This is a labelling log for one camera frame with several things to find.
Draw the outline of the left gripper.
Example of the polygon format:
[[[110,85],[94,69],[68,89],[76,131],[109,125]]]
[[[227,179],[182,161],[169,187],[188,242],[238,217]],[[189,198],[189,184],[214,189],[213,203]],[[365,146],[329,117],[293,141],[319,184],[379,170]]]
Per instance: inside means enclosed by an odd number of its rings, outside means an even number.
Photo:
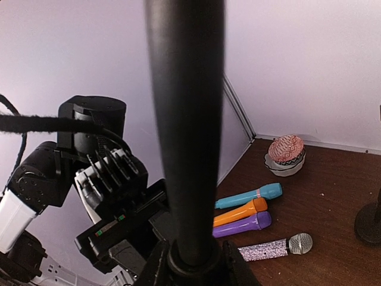
[[[142,272],[159,241],[173,240],[173,220],[165,179],[147,190],[147,200],[134,211],[113,220],[101,220],[75,238],[80,253],[103,274],[116,266]]]

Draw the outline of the black mic stand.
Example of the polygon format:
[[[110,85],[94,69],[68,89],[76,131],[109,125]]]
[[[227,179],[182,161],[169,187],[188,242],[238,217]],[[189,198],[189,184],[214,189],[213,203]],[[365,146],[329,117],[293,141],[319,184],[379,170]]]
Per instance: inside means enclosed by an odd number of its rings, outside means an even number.
[[[354,232],[364,244],[380,246],[380,191],[375,202],[366,204],[357,213]]]

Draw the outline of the glitter silver microphone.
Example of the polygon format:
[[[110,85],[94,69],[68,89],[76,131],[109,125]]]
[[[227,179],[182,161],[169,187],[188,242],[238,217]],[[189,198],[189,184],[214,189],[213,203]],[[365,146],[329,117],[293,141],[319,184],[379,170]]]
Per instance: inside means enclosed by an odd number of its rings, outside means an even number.
[[[290,254],[303,255],[308,253],[312,247],[311,235],[300,233],[282,240],[239,247],[238,250],[246,262],[253,262],[285,257]]]

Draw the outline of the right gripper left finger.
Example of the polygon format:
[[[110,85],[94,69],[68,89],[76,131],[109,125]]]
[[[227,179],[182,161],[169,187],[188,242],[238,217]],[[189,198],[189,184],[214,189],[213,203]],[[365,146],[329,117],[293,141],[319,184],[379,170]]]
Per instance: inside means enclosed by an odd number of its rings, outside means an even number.
[[[167,256],[168,241],[160,241],[149,256],[134,286],[165,286],[169,283]]]

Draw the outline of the blue microphone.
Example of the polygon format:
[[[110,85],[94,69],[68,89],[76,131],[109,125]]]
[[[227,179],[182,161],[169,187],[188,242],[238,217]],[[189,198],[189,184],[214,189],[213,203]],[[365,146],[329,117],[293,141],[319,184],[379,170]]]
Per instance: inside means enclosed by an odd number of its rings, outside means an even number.
[[[257,198],[272,200],[280,197],[282,194],[283,190],[280,183],[267,184],[252,191],[218,199],[215,203],[215,209],[228,209],[234,206],[241,206]]]

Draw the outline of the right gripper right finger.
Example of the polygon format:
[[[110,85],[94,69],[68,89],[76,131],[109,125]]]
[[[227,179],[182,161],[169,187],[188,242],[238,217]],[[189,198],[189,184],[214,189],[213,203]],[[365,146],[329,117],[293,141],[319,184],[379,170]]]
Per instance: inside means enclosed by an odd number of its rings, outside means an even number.
[[[231,286],[260,286],[261,283],[253,274],[232,241],[223,242],[223,254],[225,263],[225,279],[223,285]]]

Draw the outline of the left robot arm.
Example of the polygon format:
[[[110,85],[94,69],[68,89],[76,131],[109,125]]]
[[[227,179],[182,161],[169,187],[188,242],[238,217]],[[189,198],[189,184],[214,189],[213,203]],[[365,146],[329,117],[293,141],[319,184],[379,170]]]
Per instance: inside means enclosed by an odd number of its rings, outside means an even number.
[[[75,187],[92,226],[78,235],[80,253],[103,274],[120,267],[111,285],[132,285],[160,241],[173,230],[165,181],[148,184],[148,171],[123,136],[127,106],[108,97],[76,95],[58,117],[90,122],[104,135],[58,131],[28,157],[18,156],[1,197],[2,285],[95,285],[49,256],[28,225],[47,207],[61,207]]]

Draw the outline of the glitter mic stand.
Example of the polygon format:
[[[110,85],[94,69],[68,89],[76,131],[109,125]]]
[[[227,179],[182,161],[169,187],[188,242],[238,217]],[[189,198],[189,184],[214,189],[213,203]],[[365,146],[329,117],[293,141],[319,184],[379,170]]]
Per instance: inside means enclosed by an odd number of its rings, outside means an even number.
[[[212,235],[220,160],[223,1],[146,1],[154,107],[176,230],[171,267],[194,276],[215,265]]]

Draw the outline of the purple microphone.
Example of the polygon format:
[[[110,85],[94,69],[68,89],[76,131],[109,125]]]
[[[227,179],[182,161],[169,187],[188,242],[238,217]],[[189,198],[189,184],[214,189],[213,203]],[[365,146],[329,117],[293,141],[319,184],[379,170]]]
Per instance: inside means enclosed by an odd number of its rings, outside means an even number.
[[[271,225],[272,218],[268,211],[256,213],[248,218],[237,220],[213,229],[213,237],[221,238],[246,231],[258,231]]]

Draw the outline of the orange microphone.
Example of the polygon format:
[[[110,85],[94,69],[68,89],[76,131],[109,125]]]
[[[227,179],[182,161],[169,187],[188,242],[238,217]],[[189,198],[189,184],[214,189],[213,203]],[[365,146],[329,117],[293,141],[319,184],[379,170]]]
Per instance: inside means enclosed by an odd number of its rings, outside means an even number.
[[[222,226],[237,220],[244,219],[258,212],[263,212],[268,209],[267,202],[264,198],[256,198],[245,205],[233,209],[229,212],[220,214],[214,218],[213,227]]]

